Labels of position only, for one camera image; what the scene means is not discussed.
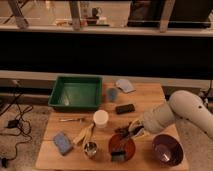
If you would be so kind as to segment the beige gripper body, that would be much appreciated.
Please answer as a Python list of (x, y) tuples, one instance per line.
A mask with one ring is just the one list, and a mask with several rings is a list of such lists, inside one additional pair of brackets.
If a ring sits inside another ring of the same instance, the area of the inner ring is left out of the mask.
[(128, 127), (129, 134), (132, 138), (148, 136), (149, 133), (145, 130), (141, 120), (133, 120)]

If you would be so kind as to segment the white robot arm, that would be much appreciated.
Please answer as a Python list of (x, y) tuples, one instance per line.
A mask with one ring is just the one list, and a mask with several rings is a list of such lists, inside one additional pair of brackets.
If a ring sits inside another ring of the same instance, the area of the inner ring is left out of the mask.
[(213, 139), (213, 114), (198, 95), (185, 90), (175, 91), (168, 101), (145, 111), (131, 122), (128, 131), (135, 137), (145, 131), (157, 134), (174, 124), (177, 117), (187, 119)]

